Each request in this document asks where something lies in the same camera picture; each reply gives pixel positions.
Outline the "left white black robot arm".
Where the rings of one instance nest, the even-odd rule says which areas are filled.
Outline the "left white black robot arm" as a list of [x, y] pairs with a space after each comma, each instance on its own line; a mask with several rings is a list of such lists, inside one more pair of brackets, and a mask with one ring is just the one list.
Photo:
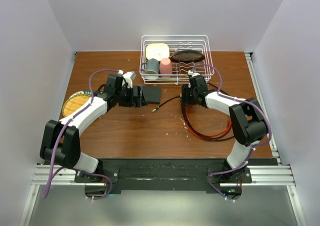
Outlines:
[[86, 172], [92, 182], [99, 182], [104, 170], [99, 160], [81, 151], [81, 134], [99, 117], [115, 106], [140, 108], [147, 106], [140, 85], [134, 85], [136, 74], [110, 74], [103, 91], [97, 91], [75, 112], [59, 121], [46, 123], [40, 148], [40, 157], [52, 166]]

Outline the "black network switch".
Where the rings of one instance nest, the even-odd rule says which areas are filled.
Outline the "black network switch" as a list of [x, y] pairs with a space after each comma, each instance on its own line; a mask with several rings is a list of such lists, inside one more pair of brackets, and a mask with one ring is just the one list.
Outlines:
[[143, 86], [145, 99], [148, 104], [159, 105], [161, 101], [162, 89], [158, 86]]

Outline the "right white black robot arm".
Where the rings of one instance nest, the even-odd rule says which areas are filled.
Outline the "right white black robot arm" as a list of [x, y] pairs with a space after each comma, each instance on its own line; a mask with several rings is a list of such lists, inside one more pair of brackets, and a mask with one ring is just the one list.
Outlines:
[[223, 171], [211, 174], [222, 174], [227, 182], [233, 183], [241, 176], [240, 169], [248, 164], [258, 143], [266, 135], [272, 135], [270, 123], [256, 98], [237, 98], [221, 92], [220, 88], [208, 89], [206, 80], [198, 73], [189, 74], [189, 84], [181, 87], [180, 101], [183, 118], [190, 129], [192, 126], [187, 116], [189, 105], [200, 105], [229, 116], [235, 142]]

